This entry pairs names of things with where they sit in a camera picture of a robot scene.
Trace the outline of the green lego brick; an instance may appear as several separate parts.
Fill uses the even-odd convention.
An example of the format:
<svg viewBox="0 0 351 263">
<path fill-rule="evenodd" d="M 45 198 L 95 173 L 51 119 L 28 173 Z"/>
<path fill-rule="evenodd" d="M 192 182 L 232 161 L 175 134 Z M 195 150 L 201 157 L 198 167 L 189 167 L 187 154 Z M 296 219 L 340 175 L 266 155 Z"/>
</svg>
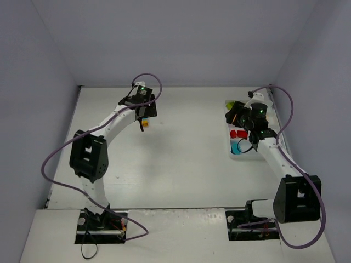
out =
<svg viewBox="0 0 351 263">
<path fill-rule="evenodd" d="M 226 107 L 227 107 L 227 108 L 232 108 L 233 105 L 234 105 L 234 101 L 231 101 L 231 102 L 228 102 L 228 103 L 226 104 Z"/>
</svg>

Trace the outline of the blue yellow lego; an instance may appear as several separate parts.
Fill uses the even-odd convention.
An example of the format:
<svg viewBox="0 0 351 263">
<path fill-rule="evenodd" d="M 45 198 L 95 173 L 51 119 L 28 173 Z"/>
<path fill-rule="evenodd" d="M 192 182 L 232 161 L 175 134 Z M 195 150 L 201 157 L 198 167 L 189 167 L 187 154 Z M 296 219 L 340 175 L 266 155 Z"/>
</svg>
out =
<svg viewBox="0 0 351 263">
<path fill-rule="evenodd" d="M 148 128 L 150 126 L 150 122 L 148 118 L 143 118 L 141 121 L 141 124 L 143 126 L 143 128 Z"/>
</svg>

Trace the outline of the light blue lego brick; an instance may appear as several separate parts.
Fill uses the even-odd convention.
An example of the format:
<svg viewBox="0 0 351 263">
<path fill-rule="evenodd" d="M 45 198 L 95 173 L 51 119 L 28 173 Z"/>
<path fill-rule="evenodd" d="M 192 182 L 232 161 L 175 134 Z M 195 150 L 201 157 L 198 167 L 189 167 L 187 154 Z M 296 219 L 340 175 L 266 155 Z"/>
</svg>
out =
<svg viewBox="0 0 351 263">
<path fill-rule="evenodd" d="M 238 141 L 231 142 L 231 153 L 234 155 L 242 154 L 242 149 L 241 149 Z"/>
</svg>

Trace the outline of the red rounded lego brick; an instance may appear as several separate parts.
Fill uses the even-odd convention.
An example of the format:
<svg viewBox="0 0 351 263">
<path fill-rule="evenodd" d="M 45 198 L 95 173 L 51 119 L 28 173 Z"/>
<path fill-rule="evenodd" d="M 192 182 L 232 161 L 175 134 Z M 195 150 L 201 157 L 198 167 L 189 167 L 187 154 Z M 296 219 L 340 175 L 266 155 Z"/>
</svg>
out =
<svg viewBox="0 0 351 263">
<path fill-rule="evenodd" d="M 237 137 L 237 132 L 236 132 L 236 130 L 231 130 L 231 131 L 230 131 L 230 137 L 231 137 L 232 139 Z"/>
</svg>

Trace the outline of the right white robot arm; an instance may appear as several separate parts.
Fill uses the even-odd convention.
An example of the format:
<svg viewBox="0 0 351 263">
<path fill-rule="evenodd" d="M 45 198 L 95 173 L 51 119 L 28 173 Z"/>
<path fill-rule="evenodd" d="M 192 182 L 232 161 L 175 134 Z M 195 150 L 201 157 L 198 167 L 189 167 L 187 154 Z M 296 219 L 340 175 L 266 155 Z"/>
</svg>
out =
<svg viewBox="0 0 351 263">
<path fill-rule="evenodd" d="M 248 133 L 251 147 L 269 164 L 280 180 L 273 199 L 247 202 L 253 216 L 276 219 L 279 223 L 316 221 L 320 218 L 321 180 L 307 176 L 293 163 L 277 141 L 277 133 L 269 127 L 267 105 L 261 102 L 246 106 L 235 101 L 225 115 L 228 124 Z"/>
</svg>

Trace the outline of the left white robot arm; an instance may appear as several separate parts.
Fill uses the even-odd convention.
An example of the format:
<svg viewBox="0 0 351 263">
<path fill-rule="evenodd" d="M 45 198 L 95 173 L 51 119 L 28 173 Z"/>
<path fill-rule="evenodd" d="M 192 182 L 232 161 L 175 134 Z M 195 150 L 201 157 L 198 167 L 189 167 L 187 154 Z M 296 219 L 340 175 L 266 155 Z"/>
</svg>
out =
<svg viewBox="0 0 351 263">
<path fill-rule="evenodd" d="M 87 204 L 87 211 L 93 215 L 102 215 L 110 204 L 105 194 L 103 176 L 107 172 L 108 146 L 124 128 L 139 122 L 142 119 L 156 117 L 156 103 L 137 106 L 155 98 L 152 89 L 146 87 L 144 82 L 132 85 L 136 93 L 123 98 L 114 111 L 104 119 L 98 127 L 102 127 L 72 143 L 69 165 L 80 178 L 83 190 L 98 205 L 92 202 Z"/>
</svg>

